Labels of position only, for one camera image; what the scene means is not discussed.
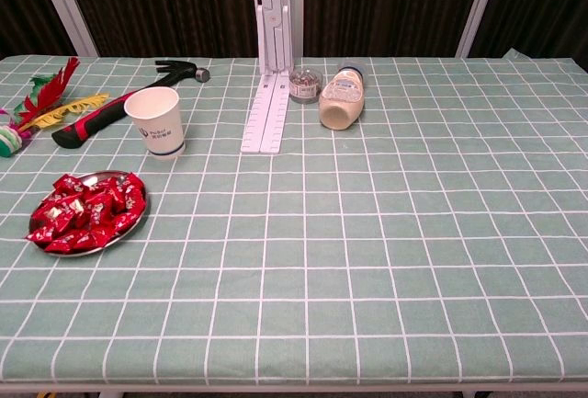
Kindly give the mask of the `colourful feather shuttlecock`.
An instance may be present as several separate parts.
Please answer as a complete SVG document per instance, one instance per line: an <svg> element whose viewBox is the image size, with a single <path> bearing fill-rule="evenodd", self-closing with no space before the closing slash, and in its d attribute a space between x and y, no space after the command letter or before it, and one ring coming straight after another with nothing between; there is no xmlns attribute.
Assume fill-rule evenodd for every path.
<svg viewBox="0 0 588 398"><path fill-rule="evenodd" d="M30 93L11 112L0 108L0 116L8 116L7 124L0 124L0 157L8 158L21 150L35 131L62 122L67 114L80 114L104 106L109 94L81 97L62 102L66 86L80 64L70 57L56 74L32 76Z"/></svg>

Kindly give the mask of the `red candy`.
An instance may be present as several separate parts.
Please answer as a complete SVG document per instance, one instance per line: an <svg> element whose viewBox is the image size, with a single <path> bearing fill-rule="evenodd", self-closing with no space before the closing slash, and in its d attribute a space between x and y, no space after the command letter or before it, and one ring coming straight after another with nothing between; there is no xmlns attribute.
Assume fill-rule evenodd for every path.
<svg viewBox="0 0 588 398"><path fill-rule="evenodd" d="M116 177L116 183L125 199L136 199L141 196L141 199L145 200L143 182L135 174L121 174Z"/></svg>
<svg viewBox="0 0 588 398"><path fill-rule="evenodd" d="M54 205L37 209L32 219L43 224L68 225L75 217L75 211L67 205Z"/></svg>
<svg viewBox="0 0 588 398"><path fill-rule="evenodd" d="M137 223L141 215L136 211L126 211L116 215L112 220L114 234L121 235Z"/></svg>
<svg viewBox="0 0 588 398"><path fill-rule="evenodd" d="M76 176L65 174L53 183L54 189L66 195L84 194L88 186Z"/></svg>
<svg viewBox="0 0 588 398"><path fill-rule="evenodd" d="M88 228L111 225L113 221L113 197L102 192L91 197L86 203L89 209Z"/></svg>
<svg viewBox="0 0 588 398"><path fill-rule="evenodd" d="M44 225L27 235L27 239L37 245L47 245L53 241L55 227Z"/></svg>
<svg viewBox="0 0 588 398"><path fill-rule="evenodd" d="M79 242L80 236L66 235L62 238L58 238L48 244L44 251L47 253L53 253L58 255L70 255L79 252L76 244Z"/></svg>

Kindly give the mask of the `white paper cup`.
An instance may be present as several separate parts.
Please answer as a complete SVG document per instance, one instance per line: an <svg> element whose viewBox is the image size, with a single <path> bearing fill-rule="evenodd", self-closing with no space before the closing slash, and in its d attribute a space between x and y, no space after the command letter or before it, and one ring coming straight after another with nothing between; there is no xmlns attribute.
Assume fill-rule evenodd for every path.
<svg viewBox="0 0 588 398"><path fill-rule="evenodd" d="M154 86L139 90L125 101L124 110L155 158L172 159L185 150L179 95L173 88Z"/></svg>

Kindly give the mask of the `white slanted frame post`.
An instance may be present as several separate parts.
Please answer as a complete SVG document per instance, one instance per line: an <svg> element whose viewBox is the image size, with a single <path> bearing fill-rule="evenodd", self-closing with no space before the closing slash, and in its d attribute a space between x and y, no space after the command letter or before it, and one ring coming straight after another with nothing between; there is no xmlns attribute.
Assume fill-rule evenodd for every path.
<svg viewBox="0 0 588 398"><path fill-rule="evenodd" d="M467 58L473 42L476 38L481 19L485 12L489 0L473 0L468 19L462 31L458 47L456 50L457 58Z"/></svg>
<svg viewBox="0 0 588 398"><path fill-rule="evenodd" d="M98 57L99 53L77 0L51 0L78 56Z"/></svg>

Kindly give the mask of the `cream mayonnaise squeeze bottle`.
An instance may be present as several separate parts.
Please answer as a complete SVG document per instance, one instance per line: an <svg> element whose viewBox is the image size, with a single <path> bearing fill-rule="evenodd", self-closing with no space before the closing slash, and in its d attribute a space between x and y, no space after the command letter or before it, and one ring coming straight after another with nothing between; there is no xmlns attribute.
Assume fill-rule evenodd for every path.
<svg viewBox="0 0 588 398"><path fill-rule="evenodd" d="M344 61L319 97L321 124L334 131L348 129L365 104L365 75L361 64Z"/></svg>

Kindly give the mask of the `white upright frame post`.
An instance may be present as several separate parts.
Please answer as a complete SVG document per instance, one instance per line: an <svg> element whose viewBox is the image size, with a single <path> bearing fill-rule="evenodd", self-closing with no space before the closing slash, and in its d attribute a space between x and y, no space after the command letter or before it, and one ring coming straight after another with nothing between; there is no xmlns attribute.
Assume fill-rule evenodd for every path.
<svg viewBox="0 0 588 398"><path fill-rule="evenodd" d="M303 56L303 0L255 0L261 74L282 74Z"/></svg>

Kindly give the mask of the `black red claw hammer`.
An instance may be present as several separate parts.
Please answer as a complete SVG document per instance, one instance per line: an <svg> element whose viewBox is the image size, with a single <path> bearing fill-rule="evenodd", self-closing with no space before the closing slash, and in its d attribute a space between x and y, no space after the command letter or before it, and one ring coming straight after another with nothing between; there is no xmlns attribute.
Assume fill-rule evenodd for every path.
<svg viewBox="0 0 588 398"><path fill-rule="evenodd" d="M156 86L171 87L185 79L195 79L200 83L206 83L210 79L209 70L198 67L195 63L178 60L156 60L155 65L156 72L165 73L165 76L141 89ZM91 111L87 116L75 123L53 132L51 134L52 139L62 148L77 149L81 147L89 137L124 118L126 116L124 110L125 101L141 89L136 89L117 97L104 106Z"/></svg>

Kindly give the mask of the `white folding stand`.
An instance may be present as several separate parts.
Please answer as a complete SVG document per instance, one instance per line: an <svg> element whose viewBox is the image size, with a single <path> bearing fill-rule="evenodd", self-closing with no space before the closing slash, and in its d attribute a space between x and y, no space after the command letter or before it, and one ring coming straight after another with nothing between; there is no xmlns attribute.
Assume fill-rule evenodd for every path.
<svg viewBox="0 0 588 398"><path fill-rule="evenodd" d="M256 7L256 20L260 80L243 129L241 152L277 154L287 116L289 72L288 69L275 71L269 67L266 18L261 0Z"/></svg>

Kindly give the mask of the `dark brown pleated curtain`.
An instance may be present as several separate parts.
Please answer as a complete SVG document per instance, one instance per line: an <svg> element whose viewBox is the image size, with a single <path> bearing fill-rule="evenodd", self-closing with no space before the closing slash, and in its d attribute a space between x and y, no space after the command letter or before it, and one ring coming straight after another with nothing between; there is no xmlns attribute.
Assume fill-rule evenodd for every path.
<svg viewBox="0 0 588 398"><path fill-rule="evenodd" d="M452 57L473 0L304 0L309 57Z"/></svg>
<svg viewBox="0 0 588 398"><path fill-rule="evenodd" d="M76 54L51 0L0 0L0 60L22 54Z"/></svg>
<svg viewBox="0 0 588 398"><path fill-rule="evenodd" d="M255 57L254 0L76 0L102 57Z"/></svg>
<svg viewBox="0 0 588 398"><path fill-rule="evenodd" d="M471 57L515 49L531 58L571 58L588 72L588 0L488 0Z"/></svg>

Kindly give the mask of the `round metal plate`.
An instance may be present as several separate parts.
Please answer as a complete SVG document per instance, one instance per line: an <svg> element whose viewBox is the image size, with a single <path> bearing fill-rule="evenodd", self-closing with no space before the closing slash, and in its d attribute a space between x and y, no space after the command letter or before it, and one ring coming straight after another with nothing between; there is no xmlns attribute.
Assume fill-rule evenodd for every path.
<svg viewBox="0 0 588 398"><path fill-rule="evenodd" d="M41 226L52 225L55 227L53 241L66 235L80 236L80 240L76 244L79 252L70 255L58 255L45 252L44 249L47 245L36 244L36 246L51 256L71 257L90 255L116 243L126 234L140 225L146 213L148 212L149 201L147 190L143 183L145 200L142 200L141 196L136 199L125 199L122 192L117 187L116 177L126 173L129 172L105 170L85 176L77 176L88 186L88 190L84 194L66 195L57 192L53 188L52 191L40 202L39 206L33 211L33 213L37 209L43 207L67 205L75 211L74 219L68 225L54 225L49 223L43 224L42 222L33 220L32 213L29 218L28 233L35 231ZM89 209L86 207L85 203L94 195L102 192L108 192L113 197L113 218L116 215L126 211L136 211L141 215L137 223L134 224L125 233L121 235L114 234L112 224L107 226L98 226L94 229L88 228Z"/></svg>

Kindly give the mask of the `green checked tablecloth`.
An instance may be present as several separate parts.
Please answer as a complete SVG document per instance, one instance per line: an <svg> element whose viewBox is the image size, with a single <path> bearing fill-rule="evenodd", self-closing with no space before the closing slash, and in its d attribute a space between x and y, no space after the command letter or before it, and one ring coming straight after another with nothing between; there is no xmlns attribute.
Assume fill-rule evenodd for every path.
<svg viewBox="0 0 588 398"><path fill-rule="evenodd" d="M372 59L357 123L288 107L240 151L251 59L178 88L187 147L129 119L0 158L0 387L588 382L588 73L569 60ZM25 236L65 174L136 174L130 236Z"/></svg>

